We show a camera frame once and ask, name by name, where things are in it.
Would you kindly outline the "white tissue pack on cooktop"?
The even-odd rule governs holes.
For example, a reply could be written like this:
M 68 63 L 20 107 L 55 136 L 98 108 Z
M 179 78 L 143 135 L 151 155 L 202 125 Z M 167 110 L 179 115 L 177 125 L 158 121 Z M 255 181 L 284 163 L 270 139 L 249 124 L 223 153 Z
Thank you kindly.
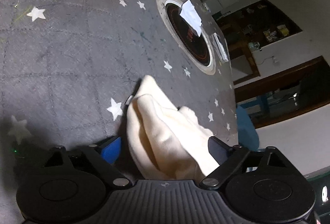
M 181 6 L 180 16 L 195 30 L 197 36 L 200 37 L 202 20 L 190 0 L 187 0 Z

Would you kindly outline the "dark wooden side table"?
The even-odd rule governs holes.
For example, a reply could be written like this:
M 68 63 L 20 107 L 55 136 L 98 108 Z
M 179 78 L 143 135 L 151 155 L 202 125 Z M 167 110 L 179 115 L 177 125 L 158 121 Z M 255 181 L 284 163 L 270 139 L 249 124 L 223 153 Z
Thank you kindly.
M 261 76 L 255 58 L 246 40 L 240 40 L 234 44 L 229 44 L 228 50 L 234 85 Z

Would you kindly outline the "dark wooden display shelf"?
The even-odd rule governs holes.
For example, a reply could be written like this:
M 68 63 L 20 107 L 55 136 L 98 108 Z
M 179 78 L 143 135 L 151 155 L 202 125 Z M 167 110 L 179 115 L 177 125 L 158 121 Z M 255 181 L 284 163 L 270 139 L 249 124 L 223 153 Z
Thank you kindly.
M 282 10 L 268 0 L 260 0 L 235 12 L 213 14 L 229 45 L 256 42 L 261 47 L 302 32 Z

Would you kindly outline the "white remote control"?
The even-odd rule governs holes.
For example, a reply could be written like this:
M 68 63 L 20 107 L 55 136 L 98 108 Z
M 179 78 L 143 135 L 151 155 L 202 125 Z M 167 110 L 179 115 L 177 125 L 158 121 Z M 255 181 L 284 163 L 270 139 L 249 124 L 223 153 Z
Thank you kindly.
M 215 49 L 218 57 L 220 58 L 220 61 L 228 62 L 229 61 L 228 54 L 226 52 L 225 46 L 220 41 L 220 36 L 217 33 L 213 33 L 212 39 L 213 39 L 214 49 Z

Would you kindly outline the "glass jar on side table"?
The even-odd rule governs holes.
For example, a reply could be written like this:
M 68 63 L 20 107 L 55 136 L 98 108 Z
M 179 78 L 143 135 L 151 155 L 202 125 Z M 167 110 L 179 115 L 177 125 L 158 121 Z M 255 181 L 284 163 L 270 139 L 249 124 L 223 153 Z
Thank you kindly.
M 259 51 L 262 50 L 261 45 L 259 44 L 259 42 L 249 42 L 248 47 L 249 47 L 251 52 L 257 51 L 257 50 L 259 50 Z

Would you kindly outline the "round black induction cooktop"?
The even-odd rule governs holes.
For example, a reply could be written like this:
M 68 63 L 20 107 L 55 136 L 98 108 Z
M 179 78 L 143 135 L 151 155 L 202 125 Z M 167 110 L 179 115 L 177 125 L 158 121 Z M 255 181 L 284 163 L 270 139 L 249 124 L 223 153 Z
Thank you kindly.
M 211 39 L 202 30 L 201 35 L 180 16 L 181 0 L 156 0 L 159 14 L 178 44 L 188 58 L 207 75 L 214 75 L 216 70 L 215 55 Z

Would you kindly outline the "cream white garment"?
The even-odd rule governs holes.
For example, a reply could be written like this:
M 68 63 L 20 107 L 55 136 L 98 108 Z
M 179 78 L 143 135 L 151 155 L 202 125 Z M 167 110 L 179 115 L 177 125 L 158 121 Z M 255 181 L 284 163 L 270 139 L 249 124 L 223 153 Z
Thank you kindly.
M 142 79 L 126 116 L 129 151 L 145 179 L 201 181 L 219 167 L 208 149 L 213 133 L 193 110 L 175 107 L 153 77 Z

